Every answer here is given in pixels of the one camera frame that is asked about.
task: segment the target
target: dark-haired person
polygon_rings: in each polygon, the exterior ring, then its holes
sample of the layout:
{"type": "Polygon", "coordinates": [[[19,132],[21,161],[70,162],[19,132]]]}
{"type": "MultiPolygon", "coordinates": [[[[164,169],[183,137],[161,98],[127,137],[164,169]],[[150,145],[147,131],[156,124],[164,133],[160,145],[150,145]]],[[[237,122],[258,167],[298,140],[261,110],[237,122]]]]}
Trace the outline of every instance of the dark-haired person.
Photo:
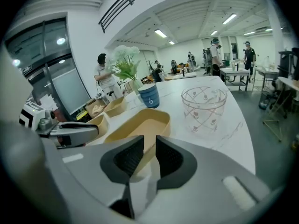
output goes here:
{"type": "Polygon", "coordinates": [[[245,42],[245,45],[246,45],[245,56],[244,56],[245,69],[250,70],[249,82],[251,82],[250,80],[253,74],[254,62],[256,61],[256,53],[251,48],[250,42],[245,42]]]}
{"type": "Polygon", "coordinates": [[[171,68],[172,68],[172,72],[175,75],[177,73],[177,62],[175,60],[171,61],[171,68]]]}
{"type": "Polygon", "coordinates": [[[189,63],[189,70],[190,72],[194,72],[194,66],[196,65],[195,57],[191,52],[188,53],[188,63],[189,63]]]}
{"type": "Polygon", "coordinates": [[[164,76],[163,76],[163,68],[162,68],[161,64],[157,60],[155,61],[155,64],[157,65],[157,67],[155,67],[156,73],[159,75],[159,77],[162,81],[165,81],[164,76]]]}
{"type": "Polygon", "coordinates": [[[214,38],[212,40],[210,52],[212,55],[212,75],[220,77],[220,68],[222,67],[222,57],[219,51],[219,40],[214,38]]]}
{"type": "MultiPolygon", "coordinates": [[[[116,98],[122,97],[122,92],[116,80],[112,76],[115,72],[108,72],[105,70],[106,54],[102,53],[98,56],[98,65],[94,71],[94,78],[98,82],[105,94],[114,91],[116,98]]],[[[109,101],[112,101],[111,96],[107,96],[109,101]]]]}

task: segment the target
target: ceiling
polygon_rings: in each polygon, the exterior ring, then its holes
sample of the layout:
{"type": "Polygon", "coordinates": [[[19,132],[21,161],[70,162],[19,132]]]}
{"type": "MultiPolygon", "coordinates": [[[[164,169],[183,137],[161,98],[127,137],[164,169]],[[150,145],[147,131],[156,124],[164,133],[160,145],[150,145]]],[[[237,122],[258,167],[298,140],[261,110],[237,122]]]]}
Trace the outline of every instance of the ceiling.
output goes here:
{"type": "Polygon", "coordinates": [[[176,0],[167,7],[146,13],[144,19],[125,35],[121,42],[136,42],[162,48],[169,41],[184,42],[216,35],[244,35],[258,28],[270,27],[265,0],[176,0]],[[222,23],[232,14],[237,16],[222,23]],[[162,30],[162,38],[154,31],[162,30]]]}

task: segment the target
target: beige tray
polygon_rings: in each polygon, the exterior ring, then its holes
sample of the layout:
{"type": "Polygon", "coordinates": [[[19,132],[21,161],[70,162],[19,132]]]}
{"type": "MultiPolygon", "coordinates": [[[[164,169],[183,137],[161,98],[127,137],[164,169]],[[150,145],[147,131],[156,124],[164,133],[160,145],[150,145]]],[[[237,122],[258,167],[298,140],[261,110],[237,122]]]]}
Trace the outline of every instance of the beige tray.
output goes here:
{"type": "Polygon", "coordinates": [[[110,104],[107,105],[104,112],[109,116],[113,117],[123,113],[127,108],[127,102],[124,97],[115,99],[110,104]]]}
{"type": "Polygon", "coordinates": [[[138,173],[156,154],[156,135],[170,135],[170,116],[155,109],[144,109],[111,133],[104,143],[121,140],[127,137],[144,135],[143,158],[135,173],[138,173]]]}
{"type": "Polygon", "coordinates": [[[87,123],[92,125],[97,125],[99,128],[99,135],[93,140],[102,137],[108,131],[109,123],[103,114],[95,117],[94,119],[88,121],[87,123]]]}

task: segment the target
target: window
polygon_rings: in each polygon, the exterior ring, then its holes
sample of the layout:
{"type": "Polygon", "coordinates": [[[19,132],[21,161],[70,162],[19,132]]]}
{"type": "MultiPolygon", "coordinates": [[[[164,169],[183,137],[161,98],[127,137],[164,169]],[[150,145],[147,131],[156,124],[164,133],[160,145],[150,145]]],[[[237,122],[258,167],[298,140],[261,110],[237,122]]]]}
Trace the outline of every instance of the window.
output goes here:
{"type": "Polygon", "coordinates": [[[31,99],[53,110],[59,121],[90,99],[72,58],[65,19],[44,21],[6,41],[13,64],[33,86],[31,99]]]}

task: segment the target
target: glass door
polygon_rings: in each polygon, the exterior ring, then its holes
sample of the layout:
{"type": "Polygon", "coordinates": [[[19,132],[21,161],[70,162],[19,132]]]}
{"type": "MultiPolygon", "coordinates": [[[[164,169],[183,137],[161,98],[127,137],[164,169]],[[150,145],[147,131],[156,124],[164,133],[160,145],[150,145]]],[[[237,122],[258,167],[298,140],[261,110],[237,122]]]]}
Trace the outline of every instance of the glass door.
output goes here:
{"type": "Polygon", "coordinates": [[[58,121],[66,122],[68,118],[65,109],[56,95],[53,95],[53,89],[45,76],[45,71],[43,69],[36,71],[28,78],[28,81],[33,86],[32,101],[44,109],[54,111],[58,121]]]}
{"type": "Polygon", "coordinates": [[[68,114],[72,115],[90,100],[78,75],[72,57],[49,64],[50,76],[55,90],[68,114]]]}

